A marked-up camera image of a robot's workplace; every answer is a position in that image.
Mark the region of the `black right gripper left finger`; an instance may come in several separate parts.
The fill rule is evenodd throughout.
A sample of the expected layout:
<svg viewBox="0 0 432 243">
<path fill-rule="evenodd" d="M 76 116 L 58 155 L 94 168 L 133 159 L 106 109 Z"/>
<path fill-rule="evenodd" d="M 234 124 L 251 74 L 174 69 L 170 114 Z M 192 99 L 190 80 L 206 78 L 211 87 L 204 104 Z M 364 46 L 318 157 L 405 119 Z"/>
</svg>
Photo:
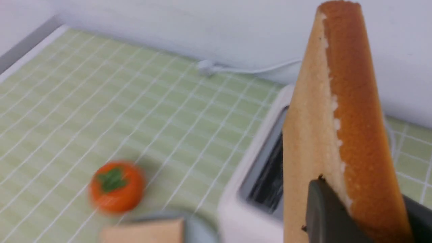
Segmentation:
<svg viewBox="0 0 432 243">
<path fill-rule="evenodd" d="M 336 192 L 320 175 L 307 191 L 305 225 L 309 243 L 372 243 L 348 214 Z"/>
</svg>

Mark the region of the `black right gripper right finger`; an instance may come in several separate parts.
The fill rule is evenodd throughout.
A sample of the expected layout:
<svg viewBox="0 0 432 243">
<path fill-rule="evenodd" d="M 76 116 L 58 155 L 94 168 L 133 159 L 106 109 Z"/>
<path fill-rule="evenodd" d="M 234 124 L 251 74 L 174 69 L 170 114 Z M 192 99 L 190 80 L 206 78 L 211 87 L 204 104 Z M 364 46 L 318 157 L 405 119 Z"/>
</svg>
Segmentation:
<svg viewBox="0 0 432 243">
<path fill-rule="evenodd" d="M 415 243 L 432 242 L 432 211 L 403 195 Z"/>
</svg>

